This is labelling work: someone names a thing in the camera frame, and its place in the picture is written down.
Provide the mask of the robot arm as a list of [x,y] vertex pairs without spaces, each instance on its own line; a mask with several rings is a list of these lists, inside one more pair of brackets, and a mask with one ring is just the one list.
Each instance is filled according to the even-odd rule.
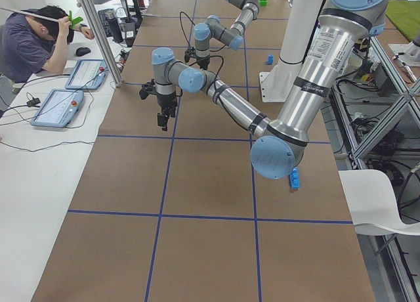
[[195,58],[201,69],[208,69],[211,39],[216,39],[233,50],[241,47],[247,27],[259,15],[259,0],[226,1],[240,9],[240,14],[229,27],[225,26],[220,18],[214,14],[209,15],[204,22],[196,24],[193,29],[195,47],[185,53],[184,60],[186,62],[191,58]]
[[176,88],[203,92],[241,127],[256,136],[251,149],[254,169],[268,179],[288,176],[302,160],[309,142],[308,129],[328,96],[339,72],[360,39],[379,35],[385,25],[389,0],[326,0],[320,11],[320,31],[296,76],[276,119],[244,100],[217,74],[193,68],[174,56],[172,49],[152,51],[152,94],[161,112],[162,129],[175,114]]

